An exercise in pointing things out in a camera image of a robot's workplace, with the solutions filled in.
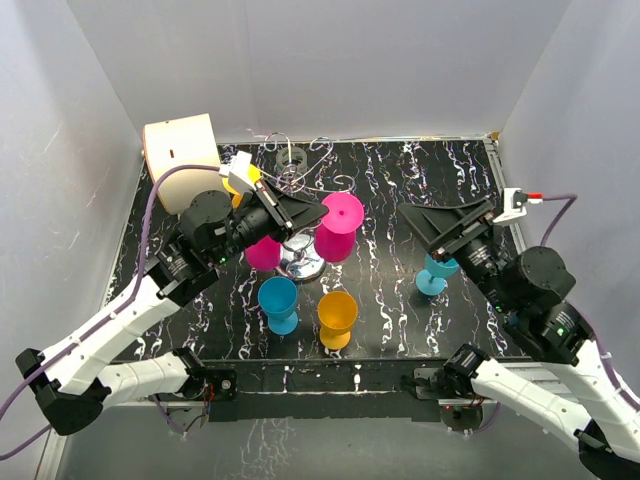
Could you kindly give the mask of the pink wine glass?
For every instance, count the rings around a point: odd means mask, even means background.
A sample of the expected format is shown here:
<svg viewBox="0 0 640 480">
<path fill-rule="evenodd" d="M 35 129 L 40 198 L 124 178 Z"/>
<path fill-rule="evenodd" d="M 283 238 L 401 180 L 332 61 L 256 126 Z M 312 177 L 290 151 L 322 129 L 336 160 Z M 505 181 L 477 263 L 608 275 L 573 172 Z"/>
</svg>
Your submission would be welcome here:
<svg viewBox="0 0 640 480">
<path fill-rule="evenodd" d="M 316 230 L 314 247 L 329 263 L 346 260 L 356 243 L 356 231 L 364 221 L 364 206 L 353 194 L 336 192 L 328 195 L 322 205 L 328 208 Z"/>
<path fill-rule="evenodd" d="M 282 246 L 279 242 L 266 236 L 258 243 L 245 250 L 248 264 L 256 270 L 269 271 L 279 266 L 282 257 Z"/>
</svg>

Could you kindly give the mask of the blue wine glass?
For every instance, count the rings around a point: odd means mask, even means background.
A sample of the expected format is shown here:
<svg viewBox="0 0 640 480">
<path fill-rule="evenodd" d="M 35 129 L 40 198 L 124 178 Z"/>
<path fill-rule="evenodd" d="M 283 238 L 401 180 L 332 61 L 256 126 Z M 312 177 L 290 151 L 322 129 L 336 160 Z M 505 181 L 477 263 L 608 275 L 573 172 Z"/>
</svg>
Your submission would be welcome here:
<svg viewBox="0 0 640 480">
<path fill-rule="evenodd" d="M 258 291 L 258 303 L 274 334 L 288 335 L 297 328 L 298 289 L 290 279 L 277 276 L 266 280 Z"/>
<path fill-rule="evenodd" d="M 437 296 L 445 290 L 446 279 L 454 275 L 458 269 L 459 264 L 453 258 L 442 262 L 427 254 L 425 268 L 415 277 L 416 287 L 426 296 Z"/>
</svg>

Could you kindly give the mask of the orange wine glass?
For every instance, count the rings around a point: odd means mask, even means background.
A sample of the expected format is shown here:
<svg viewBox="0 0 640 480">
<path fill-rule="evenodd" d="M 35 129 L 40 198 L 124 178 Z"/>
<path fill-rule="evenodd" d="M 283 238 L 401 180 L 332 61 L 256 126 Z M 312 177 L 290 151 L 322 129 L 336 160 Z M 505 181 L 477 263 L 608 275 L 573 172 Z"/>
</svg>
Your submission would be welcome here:
<svg viewBox="0 0 640 480">
<path fill-rule="evenodd" d="M 317 313 L 321 343 L 329 350 L 347 346 L 358 317 L 356 300 L 345 291 L 332 291 L 322 297 Z"/>
<path fill-rule="evenodd" d="M 234 173 L 229 166 L 222 167 L 221 171 L 223 187 L 232 195 L 231 205 L 236 209 L 239 207 L 243 195 L 254 190 L 255 183 L 261 179 L 261 172 L 253 164 L 250 164 L 242 174 Z"/>
</svg>

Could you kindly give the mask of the orange wine glass front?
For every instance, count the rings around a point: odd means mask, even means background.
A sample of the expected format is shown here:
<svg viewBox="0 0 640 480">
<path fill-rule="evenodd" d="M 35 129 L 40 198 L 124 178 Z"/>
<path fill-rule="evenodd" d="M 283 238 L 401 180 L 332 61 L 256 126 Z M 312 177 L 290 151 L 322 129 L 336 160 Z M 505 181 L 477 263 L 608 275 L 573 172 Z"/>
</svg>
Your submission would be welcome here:
<svg viewBox="0 0 640 480">
<path fill-rule="evenodd" d="M 345 291 L 332 291 L 322 297 L 317 313 L 321 343 L 329 350 L 347 346 L 358 317 L 356 300 Z"/>
</svg>

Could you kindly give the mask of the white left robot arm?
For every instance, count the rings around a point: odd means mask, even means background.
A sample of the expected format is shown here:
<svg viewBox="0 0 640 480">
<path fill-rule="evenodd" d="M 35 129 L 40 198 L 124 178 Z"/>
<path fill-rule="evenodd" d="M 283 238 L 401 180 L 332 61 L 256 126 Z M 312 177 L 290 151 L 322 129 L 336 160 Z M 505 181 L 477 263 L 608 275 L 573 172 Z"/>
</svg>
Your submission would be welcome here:
<svg viewBox="0 0 640 480">
<path fill-rule="evenodd" d="M 148 360 L 113 361 L 216 282 L 219 266 L 266 237 L 289 239 L 328 211 L 321 203 L 277 192 L 268 182 L 259 182 L 239 207 L 233 207 L 228 193 L 198 194 L 164 246 L 144 259 L 140 276 L 117 298 L 67 340 L 17 356 L 16 365 L 51 428 L 67 436 L 121 403 L 157 394 L 200 396 L 210 377 L 186 347 Z"/>
</svg>

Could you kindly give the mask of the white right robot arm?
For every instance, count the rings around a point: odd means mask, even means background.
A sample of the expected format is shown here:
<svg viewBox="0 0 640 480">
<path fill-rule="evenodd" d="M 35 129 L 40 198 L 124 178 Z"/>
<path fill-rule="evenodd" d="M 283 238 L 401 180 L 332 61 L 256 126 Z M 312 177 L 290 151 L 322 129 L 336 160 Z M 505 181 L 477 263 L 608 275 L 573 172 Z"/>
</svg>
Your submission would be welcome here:
<svg viewBox="0 0 640 480">
<path fill-rule="evenodd" d="M 501 206 L 488 199 L 460 206 L 403 203 L 399 213 L 435 261 L 455 261 L 494 310 L 503 329 L 533 361 L 572 394 L 567 400 L 513 373 L 470 344 L 462 345 L 410 390 L 487 397 L 562 440 L 598 479 L 639 476 L 639 398 L 601 346 L 592 326 L 567 301 L 576 284 L 564 260 L 545 241 L 510 258 L 494 241 L 529 203 L 550 196 L 506 188 Z"/>
</svg>

